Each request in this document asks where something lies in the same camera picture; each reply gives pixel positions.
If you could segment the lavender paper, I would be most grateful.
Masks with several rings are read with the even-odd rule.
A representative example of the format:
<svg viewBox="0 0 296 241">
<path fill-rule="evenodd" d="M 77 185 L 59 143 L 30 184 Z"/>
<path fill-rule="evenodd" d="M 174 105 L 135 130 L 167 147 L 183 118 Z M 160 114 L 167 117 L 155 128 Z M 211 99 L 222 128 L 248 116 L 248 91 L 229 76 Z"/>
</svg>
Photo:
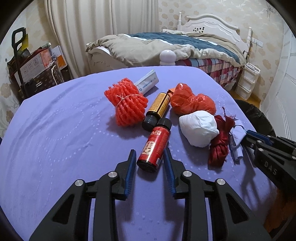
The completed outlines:
<svg viewBox="0 0 296 241">
<path fill-rule="evenodd" d="M 241 120 L 234 118 L 234 126 L 229 133 L 229 147 L 232 159 L 235 163 L 239 163 L 243 159 L 242 140 L 246 136 L 246 129 Z"/>
</svg>

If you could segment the red small bottle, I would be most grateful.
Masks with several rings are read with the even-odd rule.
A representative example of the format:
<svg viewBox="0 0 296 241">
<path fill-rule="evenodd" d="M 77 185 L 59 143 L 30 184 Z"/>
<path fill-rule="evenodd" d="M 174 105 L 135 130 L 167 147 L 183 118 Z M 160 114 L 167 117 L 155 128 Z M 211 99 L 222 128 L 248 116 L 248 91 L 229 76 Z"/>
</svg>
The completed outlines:
<svg viewBox="0 0 296 241">
<path fill-rule="evenodd" d="M 167 146 L 171 133 L 171 120 L 161 118 L 157 125 L 152 129 L 147 142 L 137 160 L 140 169 L 148 173 L 157 171 L 163 151 Z"/>
</svg>

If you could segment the white paper ball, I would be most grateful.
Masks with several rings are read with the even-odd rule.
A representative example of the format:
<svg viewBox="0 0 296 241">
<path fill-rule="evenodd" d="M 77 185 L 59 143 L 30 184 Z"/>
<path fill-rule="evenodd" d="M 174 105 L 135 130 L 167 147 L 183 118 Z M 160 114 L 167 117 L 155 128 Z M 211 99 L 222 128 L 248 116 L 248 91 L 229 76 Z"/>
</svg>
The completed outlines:
<svg viewBox="0 0 296 241">
<path fill-rule="evenodd" d="M 198 148 L 210 145 L 210 142 L 219 135 L 214 116 L 204 110 L 179 117 L 179 125 L 189 144 Z"/>
</svg>

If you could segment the amber yellow-label bottle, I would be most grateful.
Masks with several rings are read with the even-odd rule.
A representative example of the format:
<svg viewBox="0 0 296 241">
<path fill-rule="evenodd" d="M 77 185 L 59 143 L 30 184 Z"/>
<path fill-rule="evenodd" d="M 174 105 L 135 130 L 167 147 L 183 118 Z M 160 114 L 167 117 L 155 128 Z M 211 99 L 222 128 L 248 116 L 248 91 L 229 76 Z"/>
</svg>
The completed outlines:
<svg viewBox="0 0 296 241">
<path fill-rule="evenodd" d="M 168 93 L 158 94 L 151 107 L 147 111 L 142 122 L 142 128 L 148 132 L 156 126 L 158 121 L 164 116 L 170 103 L 171 97 Z"/>
</svg>

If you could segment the red foam net bundle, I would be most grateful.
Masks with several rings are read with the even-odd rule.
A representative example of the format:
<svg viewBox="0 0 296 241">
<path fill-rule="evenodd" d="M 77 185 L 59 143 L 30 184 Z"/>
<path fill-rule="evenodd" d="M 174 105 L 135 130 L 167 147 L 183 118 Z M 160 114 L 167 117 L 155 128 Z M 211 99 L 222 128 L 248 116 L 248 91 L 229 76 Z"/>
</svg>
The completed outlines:
<svg viewBox="0 0 296 241">
<path fill-rule="evenodd" d="M 110 86 L 104 95 L 115 107 L 118 126 L 135 126 L 144 120 L 149 101 L 128 78 Z"/>
</svg>

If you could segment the red plastic bag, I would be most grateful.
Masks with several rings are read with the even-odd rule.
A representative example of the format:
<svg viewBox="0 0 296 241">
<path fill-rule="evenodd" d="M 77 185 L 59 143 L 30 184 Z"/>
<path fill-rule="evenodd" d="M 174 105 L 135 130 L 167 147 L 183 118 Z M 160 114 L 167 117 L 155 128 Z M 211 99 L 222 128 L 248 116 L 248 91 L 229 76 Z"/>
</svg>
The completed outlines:
<svg viewBox="0 0 296 241">
<path fill-rule="evenodd" d="M 184 83 L 178 83 L 171 95 L 171 106 L 177 115 L 191 114 L 199 110 L 212 115 L 216 113 L 215 102 L 202 93 L 195 95 L 191 88 Z"/>
</svg>

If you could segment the white plastic drawer unit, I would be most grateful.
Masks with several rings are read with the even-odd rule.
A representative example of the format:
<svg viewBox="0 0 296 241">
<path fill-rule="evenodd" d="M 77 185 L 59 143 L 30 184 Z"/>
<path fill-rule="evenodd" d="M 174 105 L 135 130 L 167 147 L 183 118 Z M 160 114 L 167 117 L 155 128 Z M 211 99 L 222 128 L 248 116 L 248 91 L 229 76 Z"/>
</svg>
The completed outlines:
<svg viewBox="0 0 296 241">
<path fill-rule="evenodd" d="M 253 92 L 259 75 L 260 69 L 251 63 L 247 63 L 243 68 L 235 92 L 244 100 L 248 100 Z"/>
</svg>

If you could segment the purple tablecloth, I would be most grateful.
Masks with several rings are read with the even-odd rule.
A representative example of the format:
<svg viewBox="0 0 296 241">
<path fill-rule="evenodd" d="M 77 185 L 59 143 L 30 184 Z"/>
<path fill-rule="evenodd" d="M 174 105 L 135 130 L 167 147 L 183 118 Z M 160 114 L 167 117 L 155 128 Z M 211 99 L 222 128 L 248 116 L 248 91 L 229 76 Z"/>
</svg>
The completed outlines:
<svg viewBox="0 0 296 241">
<path fill-rule="evenodd" d="M 114 106 L 104 92 L 123 78 L 137 81 L 152 69 L 159 83 L 147 93 L 148 107 L 160 92 L 178 83 L 194 94 L 215 101 L 217 114 L 235 116 L 254 130 L 234 99 L 198 68 L 159 66 L 126 68 L 77 78 L 25 100 L 15 113 L 1 143 L 1 207 L 23 240 L 29 240 L 41 220 L 76 181 L 98 180 L 127 160 L 130 150 L 140 155 L 149 132 L 141 124 L 121 128 Z M 234 164 L 227 156 L 222 169 L 208 168 L 208 150 L 192 147 L 170 109 L 169 148 L 174 159 L 202 179 L 223 178 L 264 223 L 276 197 L 276 187 L 246 156 Z M 138 167 L 132 192 L 116 202 L 119 240 L 182 240 L 184 200 L 168 191 L 163 162 L 154 174 Z"/>
</svg>

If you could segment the bed with white headboard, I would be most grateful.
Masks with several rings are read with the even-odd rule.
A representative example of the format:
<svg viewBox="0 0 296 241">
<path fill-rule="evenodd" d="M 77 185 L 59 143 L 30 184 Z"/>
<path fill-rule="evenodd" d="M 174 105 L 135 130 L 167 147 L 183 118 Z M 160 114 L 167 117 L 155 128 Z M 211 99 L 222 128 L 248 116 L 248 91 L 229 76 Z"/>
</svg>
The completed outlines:
<svg viewBox="0 0 296 241">
<path fill-rule="evenodd" d="M 86 45 L 91 73 L 129 67 L 181 65 L 203 70 L 230 90 L 247 63 L 252 28 L 240 29 L 212 14 L 191 16 L 176 30 L 107 35 Z"/>
</svg>

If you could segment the dark patterned storage basket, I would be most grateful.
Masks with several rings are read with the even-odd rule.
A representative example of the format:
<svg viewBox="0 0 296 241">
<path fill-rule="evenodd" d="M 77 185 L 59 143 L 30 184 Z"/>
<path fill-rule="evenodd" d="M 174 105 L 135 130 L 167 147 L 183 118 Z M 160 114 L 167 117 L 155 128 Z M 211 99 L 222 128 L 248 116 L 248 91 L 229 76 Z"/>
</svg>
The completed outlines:
<svg viewBox="0 0 296 241">
<path fill-rule="evenodd" d="M 24 98 L 27 99 L 62 83 L 64 83 L 64 78 L 60 72 L 58 63 L 55 60 L 39 75 L 22 84 Z"/>
</svg>

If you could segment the white round bedpost knob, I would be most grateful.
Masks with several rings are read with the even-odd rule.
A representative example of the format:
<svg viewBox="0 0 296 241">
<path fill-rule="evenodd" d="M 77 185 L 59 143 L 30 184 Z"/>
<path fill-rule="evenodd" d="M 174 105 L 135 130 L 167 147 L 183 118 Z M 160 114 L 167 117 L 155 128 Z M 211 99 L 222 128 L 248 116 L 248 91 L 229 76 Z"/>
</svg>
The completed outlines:
<svg viewBox="0 0 296 241">
<path fill-rule="evenodd" d="M 176 54 L 171 50 L 164 50 L 159 55 L 159 64 L 161 66 L 175 66 Z"/>
</svg>

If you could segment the black hand trolley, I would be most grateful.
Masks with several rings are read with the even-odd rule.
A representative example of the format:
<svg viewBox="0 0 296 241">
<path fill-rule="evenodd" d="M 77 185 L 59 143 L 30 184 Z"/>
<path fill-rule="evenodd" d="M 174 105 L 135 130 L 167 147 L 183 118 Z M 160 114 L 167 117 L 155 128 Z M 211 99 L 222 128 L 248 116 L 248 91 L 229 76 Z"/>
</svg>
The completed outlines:
<svg viewBox="0 0 296 241">
<path fill-rule="evenodd" d="M 22 33 L 22 37 L 18 41 L 16 41 L 17 33 Z M 26 99 L 28 96 L 27 96 L 27 93 L 26 93 L 26 90 L 25 90 L 23 77 L 22 77 L 22 73 L 21 73 L 21 68 L 20 68 L 20 63 L 19 63 L 18 46 L 20 44 L 22 44 L 22 42 L 25 40 L 26 34 L 27 34 L 26 28 L 21 27 L 21 28 L 18 28 L 16 30 L 14 30 L 13 33 L 12 33 L 12 36 L 11 36 L 11 46 L 12 46 L 13 51 L 14 51 L 14 57 L 15 57 L 15 61 L 16 61 L 16 69 L 17 69 L 18 77 L 19 77 L 19 80 L 20 80 L 20 83 L 21 83 L 21 91 L 23 93 L 23 98 L 24 99 Z"/>
</svg>

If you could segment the beige and blue quilt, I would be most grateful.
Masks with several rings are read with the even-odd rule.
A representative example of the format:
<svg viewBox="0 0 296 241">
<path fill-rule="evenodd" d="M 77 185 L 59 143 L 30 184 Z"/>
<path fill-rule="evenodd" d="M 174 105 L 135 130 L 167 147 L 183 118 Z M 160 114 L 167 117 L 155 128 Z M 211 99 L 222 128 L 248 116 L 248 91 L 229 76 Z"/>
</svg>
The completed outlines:
<svg viewBox="0 0 296 241">
<path fill-rule="evenodd" d="M 158 66 L 164 50 L 176 54 L 177 61 L 219 59 L 234 67 L 246 64 L 243 51 L 231 41 L 208 33 L 164 29 L 162 32 L 107 35 L 89 43 L 86 52 L 98 47 L 108 49 L 110 56 L 128 67 Z"/>
</svg>

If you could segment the white orange cardboard box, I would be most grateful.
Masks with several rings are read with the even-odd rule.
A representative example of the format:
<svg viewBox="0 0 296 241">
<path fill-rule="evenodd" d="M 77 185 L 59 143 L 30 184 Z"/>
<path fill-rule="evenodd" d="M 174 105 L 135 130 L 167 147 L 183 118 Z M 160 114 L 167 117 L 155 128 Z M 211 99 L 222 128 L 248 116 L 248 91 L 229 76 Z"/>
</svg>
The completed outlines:
<svg viewBox="0 0 296 241">
<path fill-rule="evenodd" d="M 54 48 L 46 45 L 33 53 L 25 49 L 18 57 L 24 83 L 39 75 L 55 60 L 58 63 L 64 82 L 71 79 L 68 64 L 59 45 Z"/>
</svg>

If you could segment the beige curtain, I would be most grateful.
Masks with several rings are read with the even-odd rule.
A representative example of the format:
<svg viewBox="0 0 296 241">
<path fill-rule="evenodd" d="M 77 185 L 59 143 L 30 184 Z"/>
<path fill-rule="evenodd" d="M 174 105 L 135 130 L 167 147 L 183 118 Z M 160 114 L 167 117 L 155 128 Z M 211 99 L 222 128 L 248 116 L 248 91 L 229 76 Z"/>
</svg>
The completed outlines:
<svg viewBox="0 0 296 241">
<path fill-rule="evenodd" d="M 159 31 L 158 1 L 45 1 L 44 5 L 73 78 L 90 74 L 87 43 L 106 35 Z"/>
</svg>

